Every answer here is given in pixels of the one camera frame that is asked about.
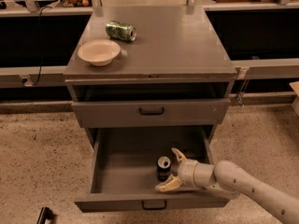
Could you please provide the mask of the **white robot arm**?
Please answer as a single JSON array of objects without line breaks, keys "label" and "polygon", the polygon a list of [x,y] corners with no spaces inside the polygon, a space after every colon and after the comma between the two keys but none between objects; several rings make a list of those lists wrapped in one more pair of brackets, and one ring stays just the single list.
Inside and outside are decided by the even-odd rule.
[{"label": "white robot arm", "polygon": [[158,192],[169,192],[185,187],[200,187],[226,198],[237,198],[240,193],[249,197],[282,224],[299,224],[299,200],[247,173],[231,161],[205,164],[188,159],[177,148],[172,152],[178,161],[178,175],[170,175],[155,187]]}]

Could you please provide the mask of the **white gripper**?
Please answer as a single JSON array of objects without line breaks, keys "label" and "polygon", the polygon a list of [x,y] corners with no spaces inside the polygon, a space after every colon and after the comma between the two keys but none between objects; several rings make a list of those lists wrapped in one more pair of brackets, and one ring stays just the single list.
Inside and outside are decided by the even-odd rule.
[{"label": "white gripper", "polygon": [[178,176],[170,175],[164,182],[155,187],[157,192],[168,192],[180,188],[182,185],[186,187],[195,187],[194,171],[198,161],[187,159],[186,156],[177,148],[172,147],[178,165]]}]

